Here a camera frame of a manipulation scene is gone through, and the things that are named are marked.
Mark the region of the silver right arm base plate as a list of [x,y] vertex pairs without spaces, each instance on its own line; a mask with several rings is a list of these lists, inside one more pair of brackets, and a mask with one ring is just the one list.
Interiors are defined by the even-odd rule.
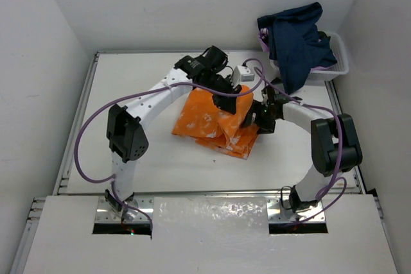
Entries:
[[325,214],[323,211],[322,202],[315,206],[310,206],[305,210],[292,212],[290,209],[285,209],[280,200],[280,196],[275,196],[267,199],[267,215],[270,223],[294,223],[302,221],[303,223],[325,223]]

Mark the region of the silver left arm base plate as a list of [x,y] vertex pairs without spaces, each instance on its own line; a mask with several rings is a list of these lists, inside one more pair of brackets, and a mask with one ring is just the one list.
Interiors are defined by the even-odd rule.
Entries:
[[[153,216],[153,200],[146,200],[145,198],[134,198],[131,206],[138,208],[147,216]],[[112,208],[110,203],[104,197],[99,198],[96,213],[94,217],[95,223],[149,223],[148,218],[140,212],[128,209],[126,212],[118,212]]]

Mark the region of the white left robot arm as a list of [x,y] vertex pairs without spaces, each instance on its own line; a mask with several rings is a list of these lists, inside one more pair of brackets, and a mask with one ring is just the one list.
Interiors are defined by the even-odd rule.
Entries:
[[169,73],[150,89],[146,96],[121,107],[110,107],[107,139],[112,152],[112,174],[114,181],[107,198],[117,210],[130,199],[136,162],[148,149],[145,131],[150,123],[166,110],[175,100],[195,88],[213,90],[214,105],[230,114],[236,113],[236,95],[241,87],[232,84],[219,73],[228,63],[228,56],[221,49],[211,46],[197,57],[181,58]]

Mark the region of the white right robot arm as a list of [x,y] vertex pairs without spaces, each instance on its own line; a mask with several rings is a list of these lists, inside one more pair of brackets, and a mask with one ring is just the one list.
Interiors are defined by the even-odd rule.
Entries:
[[241,126],[252,124],[258,133],[274,133],[277,120],[288,121],[310,134],[312,166],[304,178],[290,188],[292,212],[316,206],[337,181],[337,175],[360,165],[363,160],[353,118],[335,114],[325,107],[305,104],[299,97],[282,94],[271,86],[261,91],[263,101],[252,102]]

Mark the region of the orange tie-dye trousers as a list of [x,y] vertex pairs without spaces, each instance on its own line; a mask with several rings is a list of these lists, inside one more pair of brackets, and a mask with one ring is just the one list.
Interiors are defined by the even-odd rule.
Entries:
[[258,127],[242,128],[253,103],[252,93],[236,98],[236,113],[217,108],[212,94],[195,89],[190,92],[172,134],[192,138],[197,144],[232,157],[246,159],[258,137]]

